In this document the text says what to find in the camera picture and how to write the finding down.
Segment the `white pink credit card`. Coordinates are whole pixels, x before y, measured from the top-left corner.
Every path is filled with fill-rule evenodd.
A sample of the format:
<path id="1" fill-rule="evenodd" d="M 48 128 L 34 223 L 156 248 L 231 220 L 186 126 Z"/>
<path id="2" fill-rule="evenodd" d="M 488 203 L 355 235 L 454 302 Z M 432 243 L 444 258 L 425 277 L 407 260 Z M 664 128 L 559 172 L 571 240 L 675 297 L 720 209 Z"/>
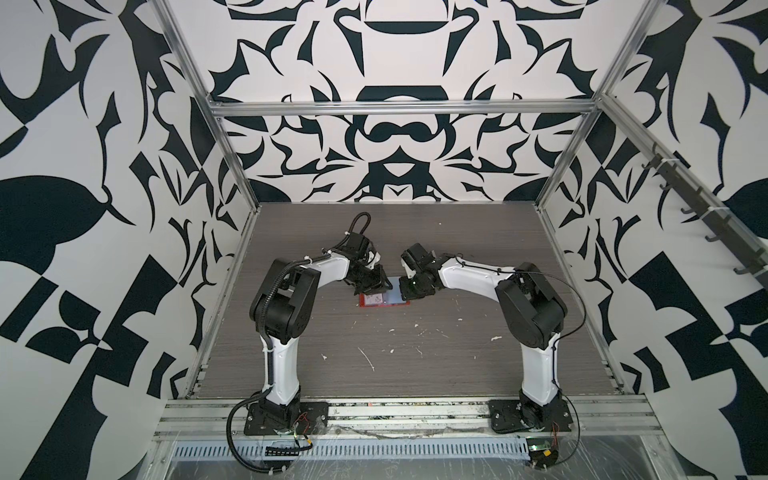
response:
<path id="1" fill-rule="evenodd" d="M 381 305 L 386 303 L 386 296 L 383 293 L 365 295 L 364 300 L 366 305 Z"/>

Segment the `red leather card holder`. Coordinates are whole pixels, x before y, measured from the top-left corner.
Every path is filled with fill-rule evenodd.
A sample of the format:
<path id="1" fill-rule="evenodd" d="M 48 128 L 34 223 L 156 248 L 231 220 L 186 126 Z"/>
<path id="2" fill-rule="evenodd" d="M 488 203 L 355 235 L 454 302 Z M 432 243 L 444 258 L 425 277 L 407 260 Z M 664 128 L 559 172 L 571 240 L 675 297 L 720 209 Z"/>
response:
<path id="1" fill-rule="evenodd" d="M 360 294 L 359 306 L 361 308 L 394 307 L 409 305 L 410 301 L 402 297 L 399 288 L 375 294 Z"/>

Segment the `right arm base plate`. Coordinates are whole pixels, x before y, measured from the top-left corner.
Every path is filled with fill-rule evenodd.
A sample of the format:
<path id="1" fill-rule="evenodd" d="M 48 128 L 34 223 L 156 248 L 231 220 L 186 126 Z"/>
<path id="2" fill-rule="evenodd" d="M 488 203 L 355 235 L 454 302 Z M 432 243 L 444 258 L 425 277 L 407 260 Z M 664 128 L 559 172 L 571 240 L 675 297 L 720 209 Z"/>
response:
<path id="1" fill-rule="evenodd" d="M 555 397 L 541 406 L 532 400 L 501 400 L 487 402 L 490 427 L 497 434 L 518 432 L 570 432 L 573 416 L 567 402 Z"/>

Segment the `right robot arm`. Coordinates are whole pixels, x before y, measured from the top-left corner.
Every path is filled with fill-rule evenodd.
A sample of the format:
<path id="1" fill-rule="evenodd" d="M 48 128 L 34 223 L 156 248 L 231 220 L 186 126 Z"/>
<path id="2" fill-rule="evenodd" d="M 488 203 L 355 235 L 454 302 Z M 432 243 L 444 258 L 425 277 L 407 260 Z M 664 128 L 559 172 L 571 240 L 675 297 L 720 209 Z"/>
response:
<path id="1" fill-rule="evenodd" d="M 405 275 L 399 278 L 399 287 L 405 300 L 452 289 L 498 303 L 508 330 L 521 346 L 523 381 L 517 400 L 488 402 L 495 433 L 570 428 L 571 414 L 557 375 L 557 348 L 568 308 L 550 284 L 550 276 L 532 263 L 485 265 L 458 255 L 437 256 L 419 243 L 401 254 L 401 264 Z"/>

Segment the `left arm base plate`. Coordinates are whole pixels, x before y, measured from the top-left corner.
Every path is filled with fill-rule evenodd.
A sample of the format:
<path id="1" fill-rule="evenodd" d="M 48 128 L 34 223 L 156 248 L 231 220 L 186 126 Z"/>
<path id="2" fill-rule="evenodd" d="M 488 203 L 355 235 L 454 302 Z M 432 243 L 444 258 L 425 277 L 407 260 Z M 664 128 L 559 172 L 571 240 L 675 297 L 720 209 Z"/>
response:
<path id="1" fill-rule="evenodd" d="M 248 407 L 246 436 L 266 436 L 296 431 L 299 435 L 323 433 L 329 417 L 327 402 L 294 400 L 288 405 L 261 401 Z"/>

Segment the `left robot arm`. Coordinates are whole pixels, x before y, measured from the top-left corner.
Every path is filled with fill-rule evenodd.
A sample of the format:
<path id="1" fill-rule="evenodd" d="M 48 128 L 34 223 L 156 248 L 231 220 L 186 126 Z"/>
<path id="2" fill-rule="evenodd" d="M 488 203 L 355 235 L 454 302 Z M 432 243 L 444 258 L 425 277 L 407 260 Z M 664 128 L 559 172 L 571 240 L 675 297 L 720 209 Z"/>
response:
<path id="1" fill-rule="evenodd" d="M 265 398 L 258 409 L 280 429 L 299 417 L 299 338 L 306 330 L 318 290 L 343 282 L 355 295 L 377 295 L 392 289 L 371 240 L 347 233 L 318 257 L 278 258 L 270 266 L 249 309 L 265 358 Z"/>

